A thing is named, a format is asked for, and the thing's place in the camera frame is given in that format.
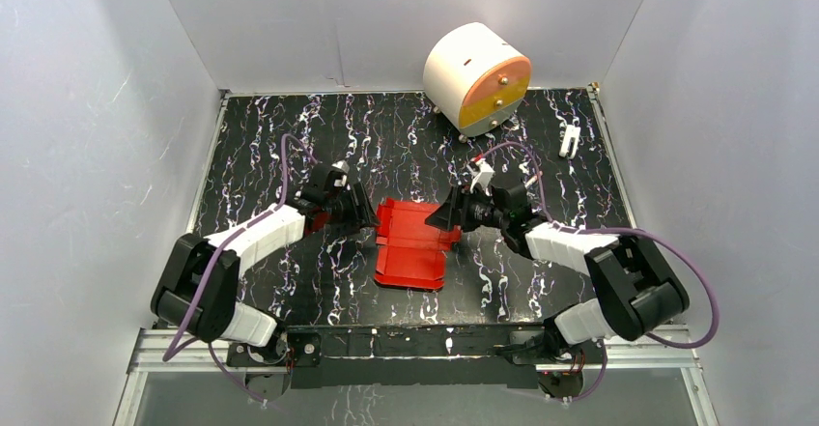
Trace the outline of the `red paper box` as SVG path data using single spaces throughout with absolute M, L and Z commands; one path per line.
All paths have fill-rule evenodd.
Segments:
M 380 225 L 375 281 L 384 287 L 438 291 L 444 286 L 445 253 L 462 231 L 442 231 L 425 223 L 435 204 L 387 198 L 378 205 Z

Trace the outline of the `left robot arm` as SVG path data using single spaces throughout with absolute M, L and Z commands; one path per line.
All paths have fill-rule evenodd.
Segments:
M 162 321 L 198 340 L 251 346 L 265 364 L 284 359 L 289 340 L 277 317 L 237 299 L 240 278 L 273 252 L 326 226 L 341 234 L 379 225 L 362 182 L 346 165 L 314 166 L 308 179 L 287 187 L 282 203 L 228 230 L 180 236 L 152 296 L 150 309 Z

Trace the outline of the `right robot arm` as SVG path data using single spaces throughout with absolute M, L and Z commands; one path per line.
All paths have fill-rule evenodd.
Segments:
M 619 336 L 634 341 L 690 306 L 684 286 L 656 244 L 637 233 L 574 233 L 536 213 L 523 186 L 451 188 L 425 220 L 441 231 L 500 231 L 510 250 L 589 277 L 595 297 L 548 318 L 546 354 L 570 361 L 582 343 Z

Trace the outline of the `pink capped white pen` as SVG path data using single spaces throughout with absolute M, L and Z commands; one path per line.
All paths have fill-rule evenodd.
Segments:
M 536 183 L 542 176 L 542 171 L 538 171 L 535 175 L 533 175 L 529 180 L 528 183 L 530 185 Z

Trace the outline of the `white round drawer cabinet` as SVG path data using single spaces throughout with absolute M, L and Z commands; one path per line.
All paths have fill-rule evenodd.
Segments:
M 471 22 L 435 44 L 422 84 L 434 112 L 445 116 L 465 142 L 507 121 L 521 104 L 531 76 L 528 57 L 485 24 Z

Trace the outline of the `white clip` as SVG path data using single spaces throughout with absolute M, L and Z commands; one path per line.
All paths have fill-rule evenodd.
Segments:
M 567 125 L 561 139 L 559 149 L 559 156 L 567 159 L 573 159 L 578 151 L 580 138 L 580 127 L 574 125 Z

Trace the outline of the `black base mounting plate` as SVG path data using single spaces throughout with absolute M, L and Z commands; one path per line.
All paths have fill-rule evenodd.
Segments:
M 293 326 L 260 349 L 232 342 L 227 364 L 284 374 L 294 389 L 356 384 L 502 384 L 580 389 L 599 367 L 594 341 L 569 347 L 542 323 Z

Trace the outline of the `aluminium frame rail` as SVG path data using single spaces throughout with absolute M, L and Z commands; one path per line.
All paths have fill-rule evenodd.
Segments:
M 120 406 L 115 414 L 116 425 L 133 425 L 141 395 L 145 393 L 148 376 L 152 373 L 218 373 L 208 346 L 194 342 L 172 359 L 163 359 L 172 342 L 173 329 L 142 329 L 127 367 L 127 381 Z M 613 337 L 605 343 L 607 372 L 615 369 L 661 369 L 681 371 L 692 411 L 698 425 L 717 425 L 717 414 L 704 381 L 700 357 L 694 349 L 668 347 L 649 337 L 629 342 Z

